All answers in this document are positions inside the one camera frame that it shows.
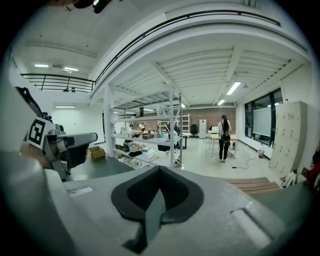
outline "brick wall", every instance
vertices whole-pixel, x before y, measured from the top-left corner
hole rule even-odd
[[[236,109],[231,107],[221,107],[221,108],[205,108],[205,109],[183,109],[183,115],[190,114],[190,126],[196,124],[199,129],[199,120],[206,119],[206,130],[209,130],[210,126],[218,126],[218,123],[221,122],[221,116],[224,114],[228,117],[228,120],[231,124],[231,134],[236,134]],[[145,117],[156,116],[157,113],[144,114]],[[145,130],[148,128],[151,130],[157,129],[157,121],[137,121],[133,122],[134,129],[138,129],[137,124],[145,123]]]

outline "long dark hair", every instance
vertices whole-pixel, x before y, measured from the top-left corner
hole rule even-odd
[[[225,114],[223,114],[221,118],[223,119],[223,132],[226,133],[229,128],[228,118]]]

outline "white refrigerator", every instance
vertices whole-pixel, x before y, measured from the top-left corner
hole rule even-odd
[[[207,119],[199,120],[199,139],[205,139],[207,134]]]

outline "white floor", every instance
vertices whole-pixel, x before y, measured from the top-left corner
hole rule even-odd
[[[122,144],[122,139],[116,139],[117,144]],[[106,148],[106,144],[99,144],[98,146]],[[149,148],[158,150],[157,145],[147,144]],[[281,185],[281,181],[272,170],[268,167],[269,161],[265,158],[258,158],[258,153],[239,142],[237,146],[236,158],[233,158],[233,150],[228,152],[226,163],[219,162],[218,143],[214,143],[213,157],[211,157],[211,149],[209,149],[209,141],[200,138],[188,138],[187,149],[182,151],[182,164],[184,169],[196,174],[209,177],[227,178],[227,179],[248,179],[266,177],[271,182],[276,182]]]

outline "whiteboard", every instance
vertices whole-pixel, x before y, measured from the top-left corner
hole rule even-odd
[[[270,137],[271,108],[266,107],[253,111],[253,133]]]

